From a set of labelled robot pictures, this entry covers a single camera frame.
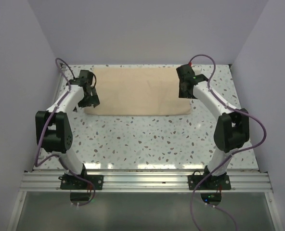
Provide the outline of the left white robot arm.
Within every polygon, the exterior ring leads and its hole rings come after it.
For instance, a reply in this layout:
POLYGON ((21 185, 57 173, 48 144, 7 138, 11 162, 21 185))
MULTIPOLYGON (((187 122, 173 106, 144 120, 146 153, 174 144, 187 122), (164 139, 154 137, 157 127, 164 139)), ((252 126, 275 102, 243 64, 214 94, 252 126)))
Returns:
POLYGON ((100 104, 96 82, 93 72, 80 70, 77 78, 67 80, 66 88, 57 101, 35 115, 38 149, 34 166, 39 167, 50 158, 56 157, 65 174, 73 176, 71 182, 78 189, 85 188, 89 178, 83 174, 84 164, 71 148, 73 133, 68 115, 74 109, 96 107, 100 104))

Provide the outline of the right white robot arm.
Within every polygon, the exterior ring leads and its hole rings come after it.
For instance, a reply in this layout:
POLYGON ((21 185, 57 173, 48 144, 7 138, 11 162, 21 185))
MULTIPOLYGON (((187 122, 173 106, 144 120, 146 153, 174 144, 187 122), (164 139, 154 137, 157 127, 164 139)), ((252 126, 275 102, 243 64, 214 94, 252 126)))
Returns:
POLYGON ((197 75, 189 64, 176 69, 179 78, 179 97, 199 100, 217 120, 214 130, 215 153, 206 167, 203 184, 214 189, 220 183, 220 176, 227 172, 234 151, 240 150, 249 140, 249 119, 246 109, 236 112, 236 107, 211 89, 205 75, 197 75))

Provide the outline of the beige cloth wrap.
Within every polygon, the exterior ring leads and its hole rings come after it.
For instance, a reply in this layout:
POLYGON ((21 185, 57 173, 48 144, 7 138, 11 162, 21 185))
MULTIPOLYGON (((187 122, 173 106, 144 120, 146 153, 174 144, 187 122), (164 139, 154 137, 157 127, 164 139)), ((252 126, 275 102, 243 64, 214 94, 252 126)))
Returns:
POLYGON ((188 99, 179 98, 179 78, 172 68, 95 68, 100 104, 84 109, 98 116, 188 115, 188 99))

